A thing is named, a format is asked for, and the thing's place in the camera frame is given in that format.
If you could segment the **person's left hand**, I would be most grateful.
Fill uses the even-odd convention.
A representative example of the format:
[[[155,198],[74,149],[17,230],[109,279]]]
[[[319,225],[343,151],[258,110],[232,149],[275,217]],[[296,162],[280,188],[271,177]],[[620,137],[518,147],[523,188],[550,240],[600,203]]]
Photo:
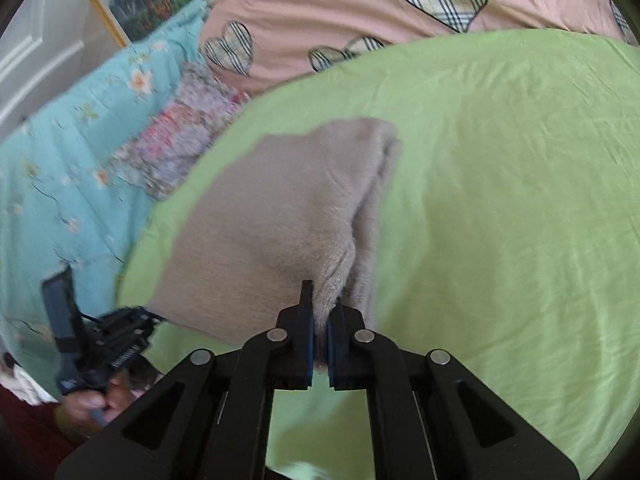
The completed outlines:
[[[143,362],[111,378],[105,390],[80,390],[64,396],[54,420],[70,440],[93,437],[149,391],[163,374]]]

